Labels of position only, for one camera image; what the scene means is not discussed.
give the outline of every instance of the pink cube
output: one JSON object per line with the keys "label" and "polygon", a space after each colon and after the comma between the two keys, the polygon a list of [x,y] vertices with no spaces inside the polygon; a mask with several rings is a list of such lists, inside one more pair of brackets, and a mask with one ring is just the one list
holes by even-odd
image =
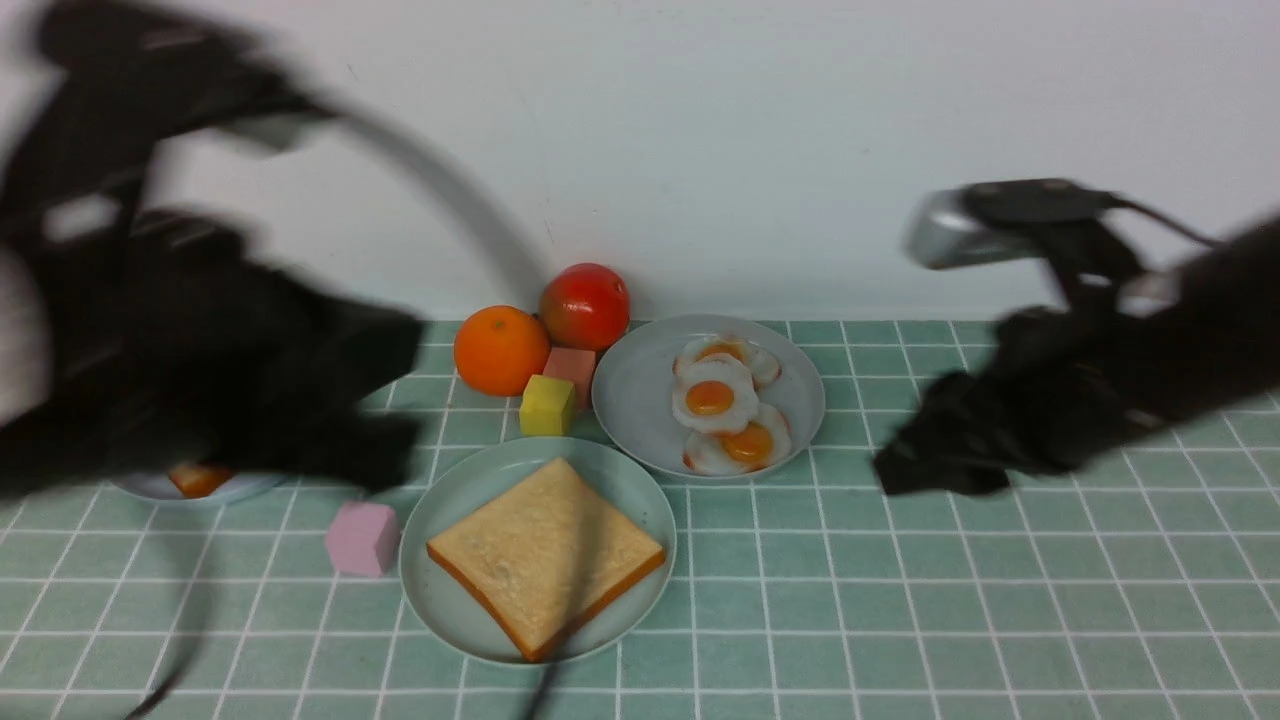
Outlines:
{"label": "pink cube", "polygon": [[573,383],[577,396],[577,409],[584,410],[591,404],[591,375],[595,373],[595,354],[590,350],[553,347],[547,357],[543,374]]}
{"label": "pink cube", "polygon": [[366,578],[387,574],[398,544],[396,511],[375,502],[343,502],[324,537],[334,570]]}

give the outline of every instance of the toy food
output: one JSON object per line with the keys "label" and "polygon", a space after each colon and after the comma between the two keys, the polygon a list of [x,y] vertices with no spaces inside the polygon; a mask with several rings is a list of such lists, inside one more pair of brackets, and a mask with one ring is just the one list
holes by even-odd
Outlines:
{"label": "toy food", "polygon": [[684,460],[686,468],[704,475],[740,475],[781,462],[790,452],[791,427],[786,416],[762,402],[759,414],[740,433],[689,436]]}
{"label": "toy food", "polygon": [[543,372],[550,351],[543,325],[508,305],[471,315],[453,340],[453,363],[462,382],[500,397],[525,392],[529,378]]}
{"label": "toy food", "polygon": [[342,503],[324,537],[334,570],[366,578],[380,578],[390,570],[398,544],[396,511],[353,500]]}
{"label": "toy food", "polygon": [[[596,514],[588,525],[590,538],[580,536],[585,512]],[[595,571],[579,593],[579,607],[567,612],[588,539],[595,541]],[[426,552],[530,662],[544,660],[666,561],[663,547],[596,495],[563,457],[431,538]]]}
{"label": "toy food", "polygon": [[543,374],[573,383],[577,410],[586,410],[591,404],[591,377],[595,374],[595,352],[572,347],[553,347],[547,356]]}
{"label": "toy food", "polygon": [[223,487],[227,480],[236,477],[233,470],[227,468],[210,468],[206,465],[183,464],[169,470],[169,482],[178,488],[187,500],[209,497]]}
{"label": "toy food", "polygon": [[736,359],[716,354],[686,365],[671,391],[676,421],[705,434],[733,434],[755,418],[760,400],[751,372]]}
{"label": "toy food", "polygon": [[520,401],[520,432],[534,436],[567,436],[573,424],[577,388],[561,378],[534,375]]}
{"label": "toy food", "polygon": [[538,314],[556,345],[599,351],[627,332],[631,296],[617,273],[604,265],[581,263],[547,286]]}
{"label": "toy food", "polygon": [[782,374],[782,366],[777,357],[771,355],[768,350],[727,334],[713,334],[690,342],[676,357],[672,370],[678,375],[681,368],[716,354],[731,355],[746,365],[746,369],[751,372],[751,382],[756,389],[768,386]]}

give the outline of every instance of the orange food item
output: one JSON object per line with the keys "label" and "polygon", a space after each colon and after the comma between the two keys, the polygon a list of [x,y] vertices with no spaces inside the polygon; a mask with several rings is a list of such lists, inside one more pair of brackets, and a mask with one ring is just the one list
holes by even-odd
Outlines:
{"label": "orange food item", "polygon": [[173,470],[169,470],[169,482],[172,482],[178,488],[178,492],[180,492],[187,500],[209,497],[210,495],[214,495],[214,491],[223,487],[227,480],[234,477],[236,471],[228,470],[227,468],[209,468],[205,465],[192,464],[178,465]]}
{"label": "orange food item", "polygon": [[724,455],[737,462],[758,465],[773,454],[773,436],[759,423],[748,423],[746,429],[736,436],[721,438]]}
{"label": "orange food item", "polygon": [[746,356],[742,355],[742,348],[737,345],[726,345],[723,342],[718,342],[716,345],[708,345],[707,350],[703,350],[701,352],[698,354],[698,359],[705,360],[709,355],[716,355],[718,352],[723,352],[724,355],[728,355],[733,360],[737,360],[739,363],[746,365]]}
{"label": "orange food item", "polygon": [[719,380],[703,380],[685,393],[685,406],[694,415],[719,415],[733,406],[733,388]]}
{"label": "orange food item", "polygon": [[467,318],[453,340],[458,377],[485,395],[515,397],[543,372],[552,352],[547,331],[509,305],[485,307]]}

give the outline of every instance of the silver metal part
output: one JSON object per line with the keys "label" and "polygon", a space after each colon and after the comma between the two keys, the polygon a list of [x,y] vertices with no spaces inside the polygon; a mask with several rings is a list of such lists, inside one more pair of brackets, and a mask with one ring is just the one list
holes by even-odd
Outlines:
{"label": "silver metal part", "polygon": [[1025,240],[993,231],[970,217],[957,190],[924,199],[908,231],[906,254],[933,270],[1039,256]]}

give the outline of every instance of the toy block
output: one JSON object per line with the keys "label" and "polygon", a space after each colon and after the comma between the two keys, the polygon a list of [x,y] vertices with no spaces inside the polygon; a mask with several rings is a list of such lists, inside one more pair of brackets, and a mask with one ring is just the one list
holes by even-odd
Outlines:
{"label": "toy block", "polygon": [[561,378],[534,375],[520,401],[520,432],[526,436],[567,436],[577,391]]}
{"label": "toy block", "polygon": [[585,410],[591,405],[591,375],[595,373],[595,352],[590,350],[573,350],[571,347],[553,347],[547,356],[547,368],[543,374],[548,378],[559,378],[573,383],[577,392],[575,406]]}
{"label": "toy block", "polygon": [[387,574],[398,544],[396,511],[375,502],[343,502],[324,537],[335,570],[366,578]]}

